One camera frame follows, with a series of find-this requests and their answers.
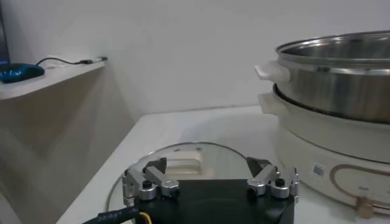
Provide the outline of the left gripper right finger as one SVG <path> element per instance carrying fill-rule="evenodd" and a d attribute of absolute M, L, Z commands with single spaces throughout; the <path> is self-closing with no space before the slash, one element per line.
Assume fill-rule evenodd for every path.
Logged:
<path fill-rule="evenodd" d="M 269 194 L 279 200 L 292 197 L 297 203 L 300 175 L 295 167 L 280 170 L 268 160 L 254 157 L 247 157 L 246 162 L 252 174 L 246 181 L 250 198 L 256 200 Z"/>

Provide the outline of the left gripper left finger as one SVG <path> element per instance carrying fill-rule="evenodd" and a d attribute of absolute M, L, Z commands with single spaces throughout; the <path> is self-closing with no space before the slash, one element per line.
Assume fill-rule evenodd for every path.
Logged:
<path fill-rule="evenodd" d="M 152 201 L 158 196 L 176 199 L 180 195 L 180 185 L 177 180 L 166 174 L 167 159 L 160 158 L 150 161 L 141 171 L 131 167 L 121 176 L 122 196 L 125 206 L 130 206 L 134 199 Z"/>

